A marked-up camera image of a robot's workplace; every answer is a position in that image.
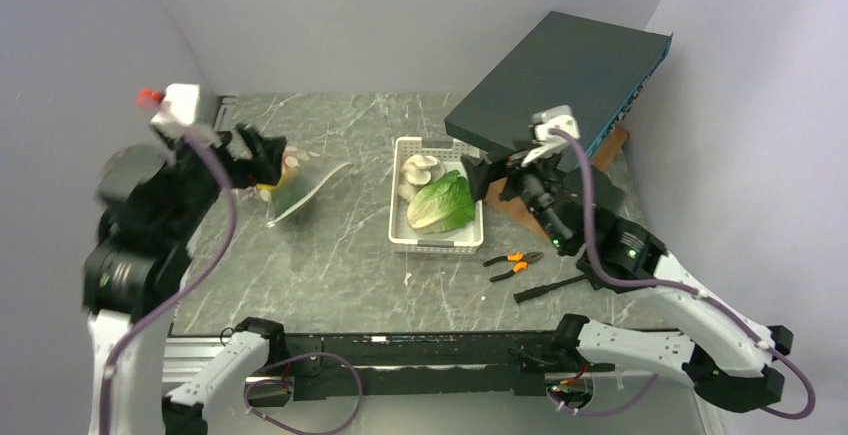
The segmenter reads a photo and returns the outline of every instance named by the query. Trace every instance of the red cap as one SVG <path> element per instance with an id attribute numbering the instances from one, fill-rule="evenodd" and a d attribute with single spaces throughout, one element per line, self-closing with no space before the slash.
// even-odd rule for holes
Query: red cap
<path id="1" fill-rule="evenodd" d="M 135 104 L 138 108 L 144 110 L 157 110 L 162 100 L 165 99 L 165 94 L 157 92 L 152 88 L 142 88 L 135 97 Z"/>

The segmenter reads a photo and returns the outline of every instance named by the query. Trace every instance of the green leaf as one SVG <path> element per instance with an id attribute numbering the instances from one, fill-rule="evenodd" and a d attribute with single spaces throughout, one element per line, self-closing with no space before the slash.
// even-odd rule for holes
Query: green leaf
<path id="1" fill-rule="evenodd" d="M 468 179 L 451 170 L 415 195 L 406 216 L 409 226 L 420 234 L 464 227 L 475 216 Z"/>

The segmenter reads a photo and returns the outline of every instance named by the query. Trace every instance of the marble table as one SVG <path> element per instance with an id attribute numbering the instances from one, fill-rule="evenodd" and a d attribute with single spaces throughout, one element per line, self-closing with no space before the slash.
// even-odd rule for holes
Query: marble table
<path id="1" fill-rule="evenodd" d="M 512 294 L 579 274 L 575 259 L 505 215 L 484 209 L 483 246 L 473 255 L 394 253 L 388 240 L 393 141 L 445 136 L 443 119 L 461 93 L 319 93 L 241 96 L 233 122 L 248 122 L 289 144 L 349 160 L 304 213 L 273 228 L 266 206 L 240 196 L 229 251 L 183 300 L 176 335 L 218 334 L 244 317 L 282 322 L 290 333 L 549 330 L 565 313 L 626 328 L 663 328 L 658 313 L 581 282 L 516 305 Z M 625 191 L 623 216 L 644 223 L 621 154 L 607 172 Z M 222 200 L 201 225 L 193 271 L 214 253 L 225 227 Z M 514 251 L 545 257 L 510 280 L 490 283 Z"/>

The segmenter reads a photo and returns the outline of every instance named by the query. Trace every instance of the plastic bag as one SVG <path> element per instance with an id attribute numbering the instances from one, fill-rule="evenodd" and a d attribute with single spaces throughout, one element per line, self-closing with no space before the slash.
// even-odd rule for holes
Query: plastic bag
<path id="1" fill-rule="evenodd" d="M 272 187 L 259 185 L 259 197 L 268 202 L 265 226 L 273 227 L 304 206 L 339 170 L 350 166 L 316 152 L 286 147 L 283 154 L 283 176 Z"/>

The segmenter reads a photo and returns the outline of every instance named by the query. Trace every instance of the white basket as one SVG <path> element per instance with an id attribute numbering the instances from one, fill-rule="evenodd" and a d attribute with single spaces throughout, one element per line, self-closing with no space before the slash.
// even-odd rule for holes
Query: white basket
<path id="1" fill-rule="evenodd" d="M 432 155 L 445 165 L 447 171 L 459 170 L 468 176 L 462 167 L 460 155 L 480 156 L 480 150 L 453 139 L 400 137 L 395 140 L 394 175 L 392 176 L 392 203 L 389 213 L 389 240 L 396 252 L 418 253 L 474 253 L 483 244 L 483 202 L 474 207 L 474 221 L 459 230 L 448 233 L 415 233 L 406 221 L 406 200 L 397 194 L 398 171 L 409 157 L 420 153 Z"/>

